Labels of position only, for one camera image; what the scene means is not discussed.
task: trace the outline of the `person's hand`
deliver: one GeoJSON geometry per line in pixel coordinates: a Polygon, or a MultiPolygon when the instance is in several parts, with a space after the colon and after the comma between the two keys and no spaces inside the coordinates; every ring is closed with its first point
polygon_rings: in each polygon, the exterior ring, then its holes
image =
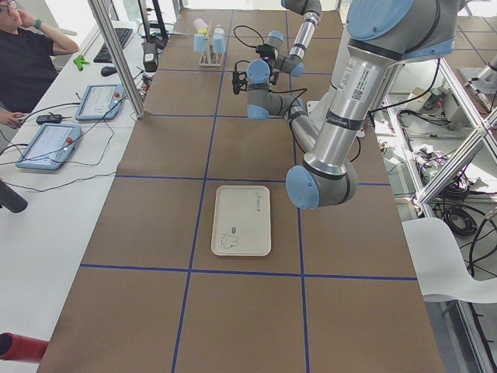
{"type": "Polygon", "coordinates": [[[19,16],[21,17],[21,21],[23,21],[23,24],[21,27],[24,27],[27,29],[28,27],[34,27],[34,23],[36,22],[36,17],[33,16],[31,13],[28,13],[25,10],[17,9],[17,12],[19,13],[19,16]]]}
{"type": "Polygon", "coordinates": [[[19,118],[24,117],[23,113],[11,113],[10,111],[0,111],[0,123],[14,130],[21,128],[23,122],[19,118]]]}

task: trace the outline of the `black cylindrical object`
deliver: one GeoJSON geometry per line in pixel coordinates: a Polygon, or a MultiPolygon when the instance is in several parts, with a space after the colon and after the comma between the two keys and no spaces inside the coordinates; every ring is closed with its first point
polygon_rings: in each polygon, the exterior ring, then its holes
{"type": "Polygon", "coordinates": [[[17,213],[24,211],[28,207],[28,201],[0,180],[0,206],[17,213]]]}

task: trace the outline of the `keyboard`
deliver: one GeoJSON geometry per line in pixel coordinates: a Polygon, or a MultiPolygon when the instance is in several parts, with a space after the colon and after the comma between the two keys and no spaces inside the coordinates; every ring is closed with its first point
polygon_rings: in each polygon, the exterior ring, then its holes
{"type": "MultiPolygon", "coordinates": [[[[133,29],[127,29],[123,27],[115,28],[117,39],[121,44],[121,48],[124,49],[127,41],[130,39],[131,34],[133,33],[133,29]]],[[[95,58],[93,58],[93,62],[109,64],[112,62],[112,57],[110,57],[109,50],[107,49],[106,44],[104,43],[100,48],[99,53],[96,54],[95,58]]]]}

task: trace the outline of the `white plate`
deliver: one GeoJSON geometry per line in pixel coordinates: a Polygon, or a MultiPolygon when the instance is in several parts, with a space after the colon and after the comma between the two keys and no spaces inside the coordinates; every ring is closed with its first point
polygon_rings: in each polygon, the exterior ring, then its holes
{"type": "Polygon", "coordinates": [[[225,185],[217,188],[212,252],[221,256],[265,256],[271,251],[269,189],[225,185]]]}

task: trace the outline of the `blue tablet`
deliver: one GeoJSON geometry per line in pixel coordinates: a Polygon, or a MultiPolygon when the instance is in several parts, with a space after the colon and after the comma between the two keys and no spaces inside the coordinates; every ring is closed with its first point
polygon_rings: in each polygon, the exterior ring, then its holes
{"type": "Polygon", "coordinates": [[[124,87],[121,84],[89,85],[79,103],[75,119],[113,119],[119,113],[123,97],[124,87]]]}
{"type": "Polygon", "coordinates": [[[45,123],[16,166],[21,169],[58,169],[68,159],[80,137],[81,127],[77,124],[45,123]]]}

